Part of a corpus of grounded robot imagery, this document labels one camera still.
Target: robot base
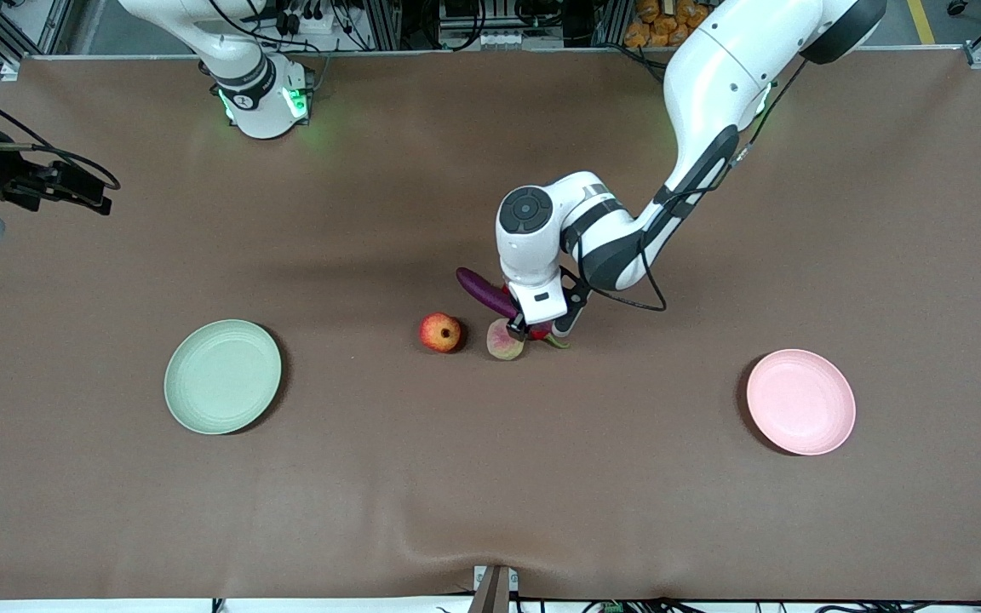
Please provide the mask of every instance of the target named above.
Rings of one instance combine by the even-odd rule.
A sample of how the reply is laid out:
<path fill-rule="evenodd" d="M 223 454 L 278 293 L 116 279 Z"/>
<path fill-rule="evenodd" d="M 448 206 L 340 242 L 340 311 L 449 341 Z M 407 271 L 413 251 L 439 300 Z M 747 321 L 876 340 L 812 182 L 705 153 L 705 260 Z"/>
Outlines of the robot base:
<path fill-rule="evenodd" d="M 315 74 L 280 54 L 268 54 L 275 63 L 275 85 L 256 109 L 245 110 L 226 101 L 230 125 L 253 139 L 276 139 L 297 124 L 308 124 L 312 110 Z"/>

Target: red apple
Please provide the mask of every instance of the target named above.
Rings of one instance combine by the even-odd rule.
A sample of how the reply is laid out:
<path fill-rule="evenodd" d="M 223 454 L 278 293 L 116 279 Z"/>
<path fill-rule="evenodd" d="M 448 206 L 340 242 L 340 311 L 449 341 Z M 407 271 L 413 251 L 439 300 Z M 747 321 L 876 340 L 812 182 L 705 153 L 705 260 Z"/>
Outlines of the red apple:
<path fill-rule="evenodd" d="M 419 326 L 419 341 L 434 352 L 452 352 L 460 344 L 460 322 L 444 313 L 426 315 Z"/>

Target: table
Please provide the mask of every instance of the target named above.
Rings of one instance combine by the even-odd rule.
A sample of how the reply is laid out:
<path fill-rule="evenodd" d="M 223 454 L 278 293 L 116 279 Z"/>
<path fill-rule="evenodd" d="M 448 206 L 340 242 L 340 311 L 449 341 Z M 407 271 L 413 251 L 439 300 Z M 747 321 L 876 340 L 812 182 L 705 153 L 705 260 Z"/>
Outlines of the table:
<path fill-rule="evenodd" d="M 515 186 L 597 172 L 635 213 L 674 160 L 616 54 L 332 62 L 312 125 L 254 142 L 194 62 L 28 61 L 0 104 L 123 181 L 112 216 L 0 205 L 0 598 L 981 599 L 981 71 L 959 51 L 809 66 L 655 266 L 573 347 L 482 348 Z M 631 296 L 647 299 L 644 287 Z M 468 349 L 417 345 L 424 314 Z M 161 381 L 188 333 L 271 330 L 267 418 L 207 438 Z M 744 419 L 762 354 L 820 352 L 849 442 Z"/>

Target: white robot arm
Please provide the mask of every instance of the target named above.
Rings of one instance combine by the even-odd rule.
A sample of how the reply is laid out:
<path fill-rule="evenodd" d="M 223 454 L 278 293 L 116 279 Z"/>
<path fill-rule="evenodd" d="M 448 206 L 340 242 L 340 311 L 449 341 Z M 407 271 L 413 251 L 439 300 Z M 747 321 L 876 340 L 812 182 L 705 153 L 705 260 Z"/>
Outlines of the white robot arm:
<path fill-rule="evenodd" d="M 638 283 L 671 233 L 737 155 L 770 81 L 800 52 L 814 63 L 847 54 L 872 34 L 886 0 L 725 0 L 668 63 L 665 107 L 673 122 L 673 174 L 637 218 L 592 172 L 522 186 L 499 206 L 496 238 L 520 317 L 511 329 L 554 321 L 565 336 L 591 288 Z M 564 290 L 564 251 L 584 278 Z"/>
<path fill-rule="evenodd" d="M 157 25 L 191 47 L 218 82 L 233 123 L 253 139 L 273 139 L 308 115 L 307 71 L 281 54 L 265 54 L 252 37 L 225 19 L 262 11 L 265 0 L 120 0 L 133 16 Z"/>

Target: wire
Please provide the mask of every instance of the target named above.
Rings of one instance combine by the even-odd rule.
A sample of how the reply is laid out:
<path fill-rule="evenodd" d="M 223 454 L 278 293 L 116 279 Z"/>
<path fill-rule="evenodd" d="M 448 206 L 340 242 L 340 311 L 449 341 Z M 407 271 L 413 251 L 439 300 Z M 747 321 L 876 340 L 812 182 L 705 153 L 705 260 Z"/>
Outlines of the wire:
<path fill-rule="evenodd" d="M 339 50 L 339 39 L 336 38 L 336 51 L 338 50 Z M 326 57 L 324 57 L 324 67 L 322 70 L 320 70 L 320 78 L 317 78 L 316 83 L 313 84 L 314 94 L 317 92 L 317 90 L 320 89 L 320 86 L 324 85 L 324 77 L 327 77 L 328 75 L 328 66 L 331 66 L 331 57 L 332 55 L 336 54 L 336 51 L 332 51 L 330 52 L 330 54 L 327 54 Z"/>
<path fill-rule="evenodd" d="M 249 35 L 250 37 L 256 39 L 257 42 L 258 40 L 266 40 L 266 42 L 275 43 L 275 45 L 284 45 L 285 43 L 287 43 L 287 40 L 283 40 L 280 38 L 273 38 L 270 36 L 264 36 L 262 34 L 256 34 L 256 32 L 245 30 L 244 27 L 242 27 L 240 24 L 235 23 L 234 20 L 231 20 L 230 16 L 226 15 L 226 13 L 223 12 L 221 8 L 218 7 L 218 3 L 216 3 L 215 0 L 209 0 L 209 2 L 210 2 L 210 7 L 214 8 L 214 11 L 218 13 L 218 16 L 220 16 L 227 24 L 229 24 L 230 27 L 233 28 L 233 30 L 241 32 L 241 34 Z M 301 45 L 303 47 L 303 50 L 305 51 L 311 49 L 312 51 L 316 52 L 316 54 L 323 53 L 323 51 L 320 51 L 320 49 L 317 48 L 316 45 L 313 45 L 307 40 L 302 40 L 302 42 L 294 43 L 294 44 Z"/>
<path fill-rule="evenodd" d="M 78 166 L 75 160 L 78 160 L 78 162 L 89 164 L 90 167 L 96 168 L 97 170 L 102 172 L 102 174 L 105 174 L 108 181 L 102 181 L 102 183 L 105 183 L 106 189 L 109 190 L 120 189 L 121 187 L 120 180 L 117 179 L 116 175 L 113 175 L 112 172 L 109 172 L 104 167 L 100 166 L 100 164 L 94 163 L 92 162 L 92 160 L 74 154 L 74 152 L 60 150 L 59 147 L 49 143 L 46 139 L 44 139 L 43 136 L 38 135 L 36 132 L 32 131 L 32 129 L 28 127 L 28 125 L 24 125 L 21 121 L 14 119 L 14 117 L 10 115 L 10 113 L 5 112 L 3 109 L 0 109 L 0 117 L 14 124 L 15 127 L 20 129 L 20 131 L 26 133 L 27 135 L 30 135 L 33 140 L 40 143 L 40 145 L 43 145 L 43 146 L 26 145 L 27 147 L 30 147 L 33 151 L 51 152 L 51 154 L 55 154 L 59 156 L 59 159 L 62 159 L 63 162 L 69 163 L 76 170 L 81 170 L 83 172 L 85 172 L 85 169 L 82 168 L 81 166 Z"/>
<path fill-rule="evenodd" d="M 643 54 L 641 47 L 638 47 L 638 56 L 642 58 L 642 66 L 645 66 L 646 72 L 650 73 L 650 77 L 653 77 L 653 80 L 657 81 L 658 83 L 664 83 L 664 77 L 657 74 L 657 69 L 655 69 L 655 67 L 651 64 L 650 60 L 645 58 L 645 54 Z"/>
<path fill-rule="evenodd" d="M 559 12 L 548 19 L 540 22 L 540 16 L 536 15 L 536 11 L 533 8 L 532 16 L 524 15 L 521 11 L 521 5 L 525 4 L 522 0 L 517 0 L 513 3 L 513 16 L 517 17 L 521 23 L 528 27 L 553 27 L 562 23 L 562 5 L 559 5 Z"/>
<path fill-rule="evenodd" d="M 256 33 L 264 26 L 264 20 L 260 17 L 260 11 L 256 10 L 256 5 L 252 3 L 252 0 L 244 0 L 244 2 L 249 5 L 249 9 L 252 10 L 252 15 L 256 19 L 256 25 L 252 27 L 252 32 L 250 33 L 252 36 L 256 36 Z"/>
<path fill-rule="evenodd" d="M 616 51 L 619 51 L 620 54 L 624 54 L 631 60 L 640 63 L 640 65 L 642 66 L 645 66 L 646 72 L 649 72 L 651 77 L 653 77 L 654 80 L 657 81 L 658 83 L 662 83 L 665 81 L 665 78 L 662 77 L 662 75 L 657 74 L 657 69 L 665 70 L 666 67 L 668 67 L 668 65 L 666 65 L 665 62 L 658 62 L 657 60 L 651 60 L 649 58 L 646 58 L 645 54 L 643 54 L 642 52 L 641 47 L 639 47 L 638 54 L 634 54 L 634 52 L 632 52 L 630 49 L 628 49 L 627 47 L 623 47 L 622 45 L 619 45 L 619 43 L 597 43 L 596 47 L 607 47 L 608 49 L 615 49 Z"/>
<path fill-rule="evenodd" d="M 419 17 L 419 27 L 421 27 L 423 31 L 423 36 L 425 36 L 426 40 L 429 42 L 429 46 L 431 46 L 431 48 L 433 49 L 440 49 L 441 48 L 440 40 L 437 38 L 436 35 L 431 34 L 431 30 L 433 26 L 432 23 L 433 15 L 431 13 L 432 5 L 433 5 L 433 0 L 425 0 L 425 3 L 423 3 L 422 15 L 420 15 Z"/>
<path fill-rule="evenodd" d="M 354 18 L 351 17 L 351 7 L 350 4 L 347 3 L 347 0 L 331 0 L 331 7 L 333 9 L 338 9 L 339 7 L 343 7 L 343 14 L 347 17 L 347 24 L 350 26 L 351 32 L 354 32 L 354 36 L 358 36 L 358 39 L 355 40 L 354 36 L 351 36 L 351 32 L 348 32 L 347 28 L 343 27 L 342 24 L 340 24 L 340 27 L 342 27 L 344 34 L 347 35 L 347 38 L 351 39 L 351 43 L 355 43 L 355 45 L 358 45 L 359 49 L 362 49 L 363 51 L 373 50 L 370 49 L 370 45 L 367 45 L 365 39 L 362 38 L 362 32 L 359 32 L 358 25 L 354 23 Z"/>
<path fill-rule="evenodd" d="M 650 62 L 651 60 L 647 60 L 645 58 L 645 55 L 641 55 L 641 57 L 638 58 L 638 61 Z M 737 163 L 740 163 L 741 160 L 744 159 L 744 156 L 748 155 L 748 152 L 751 151 L 752 146 L 755 144 L 755 140 L 759 139 L 760 132 L 763 131 L 763 125 L 766 124 L 767 119 L 770 119 L 771 112 L 773 112 L 774 108 L 778 106 L 778 102 L 782 100 L 783 95 L 785 95 L 787 90 L 789 90 L 789 86 L 793 85 L 794 81 L 797 81 L 798 75 L 800 75 L 801 71 L 805 69 L 807 63 L 809 63 L 809 61 L 805 60 L 801 62 L 801 66 L 797 66 L 797 70 L 794 71 L 793 77 L 789 78 L 789 81 L 787 81 L 786 85 L 784 85 L 783 88 L 779 90 L 778 95 L 775 96 L 774 101 L 771 102 L 770 107 L 767 107 L 766 112 L 763 112 L 763 116 L 760 117 L 759 124 L 755 125 L 755 132 L 752 134 L 751 139 L 748 140 L 748 144 L 744 145 L 744 148 L 740 150 L 740 152 L 735 157 L 733 157 L 732 160 L 727 160 L 727 162 L 725 162 L 725 166 L 721 170 L 721 174 L 719 175 L 719 177 L 717 177 L 717 179 L 712 183 L 711 186 L 699 187 L 696 190 L 678 191 L 673 195 L 671 195 L 671 198 L 669 198 L 667 202 L 673 202 L 673 201 L 677 201 L 677 199 L 679 198 L 691 197 L 691 195 L 694 194 L 705 194 L 708 192 L 712 192 L 713 190 L 716 190 L 717 187 L 721 185 L 721 182 L 725 181 L 725 178 L 728 177 L 729 171 L 731 171 L 732 168 L 735 167 Z M 671 215 L 671 209 L 669 209 L 667 206 L 662 207 L 661 212 L 658 212 L 656 215 L 653 216 L 653 220 L 651 220 L 649 227 L 654 228 L 654 226 L 658 225 L 659 221 L 661 221 L 664 217 L 670 215 Z M 628 307 L 637 307 L 637 309 L 643 309 L 646 311 L 657 311 L 657 312 L 667 310 L 668 302 L 666 302 L 665 300 L 665 294 L 663 294 L 663 292 L 661 291 L 661 286 L 658 286 L 657 280 L 653 277 L 653 272 L 650 269 L 650 257 L 647 256 L 645 252 L 646 245 L 649 243 L 649 240 L 647 240 L 649 239 L 649 232 L 650 230 L 646 229 L 646 230 L 642 230 L 642 232 L 639 233 L 638 251 L 635 257 L 638 256 L 642 257 L 642 267 L 645 268 L 646 279 L 649 279 L 650 286 L 653 288 L 653 292 L 655 295 L 657 295 L 657 299 L 659 302 L 661 302 L 661 304 L 645 304 L 643 302 L 635 302 L 634 300 L 620 298 L 620 296 L 618 295 L 612 295 L 610 294 L 610 292 L 604 291 L 600 288 L 593 287 L 592 284 L 589 284 L 588 277 L 585 276 L 585 268 L 584 268 L 585 256 L 584 256 L 584 251 L 581 247 L 580 236 L 577 237 L 577 276 L 580 277 L 580 282 L 579 279 L 573 279 L 573 280 L 575 280 L 575 283 L 585 284 L 585 287 L 588 287 L 588 290 L 593 291 L 597 295 L 603 295 L 604 298 L 614 300 L 615 302 L 619 302 L 622 304 L 627 304 Z M 888 610 L 888 609 L 881 609 L 881 608 L 847 609 L 847 608 L 842 608 L 842 606 L 839 605 L 826 605 L 823 606 L 823 608 L 818 609 L 817 613 L 829 613 L 831 610 L 838 610 L 838 612 L 840 613 L 915 613 L 916 610 L 926 608 L 926 606 L 929 606 L 930 604 L 933 604 L 933 602 L 929 602 L 926 604 L 919 604 L 916 605 L 915 608 L 896 609 L 896 610 Z M 689 606 L 683 604 L 681 604 L 681 606 L 684 606 L 684 608 L 686 609 L 690 609 L 689 613 L 692 612 L 701 613 L 701 612 L 697 612 L 697 610 L 689 608 Z"/>
<path fill-rule="evenodd" d="M 108 179 L 108 181 L 101 180 L 101 182 L 105 183 L 105 187 L 108 187 L 110 190 L 119 190 L 121 187 L 120 181 L 114 177 L 112 172 L 109 172 L 108 169 L 101 166 L 101 164 L 94 162 L 92 159 L 79 156 L 76 152 L 63 151 L 58 147 L 46 147 L 43 145 L 34 145 L 32 143 L 0 143 L 0 152 L 50 152 L 50 154 L 55 154 L 65 159 L 71 166 L 77 168 L 78 170 L 82 170 L 83 172 L 86 171 L 79 167 L 77 163 L 74 163 L 74 160 L 84 163 L 86 166 L 97 170 Z"/>
<path fill-rule="evenodd" d="M 794 70 L 793 77 L 790 77 L 789 81 L 782 86 L 782 89 L 778 90 L 778 95 L 774 97 L 774 101 L 771 102 L 770 107 L 767 107 L 766 112 L 763 112 L 763 117 L 760 117 L 760 123 L 758 127 L 755 128 L 754 135 L 752 135 L 751 140 L 748 140 L 748 144 L 744 145 L 744 147 L 751 148 L 751 146 L 755 144 L 755 139 L 759 139 L 760 129 L 763 129 L 763 124 L 766 123 L 767 118 L 771 116 L 771 112 L 773 112 L 774 107 L 778 106 L 778 102 L 782 100 L 783 96 L 786 95 L 789 86 L 793 85 L 794 81 L 797 81 L 797 77 L 801 74 L 801 71 L 805 70 L 807 63 L 809 63 L 809 60 L 801 60 L 801 66 L 797 66 L 797 70 Z"/>
<path fill-rule="evenodd" d="M 479 35 L 483 34 L 483 26 L 485 26 L 487 23 L 486 7 L 483 5 L 483 0 L 472 0 L 472 4 L 474 6 L 474 12 L 472 14 L 472 34 L 471 36 L 468 36 L 468 40 L 466 40 L 463 45 L 456 47 L 456 49 L 453 49 L 453 51 L 463 51 L 464 49 L 471 47 L 472 43 L 479 40 Z"/>

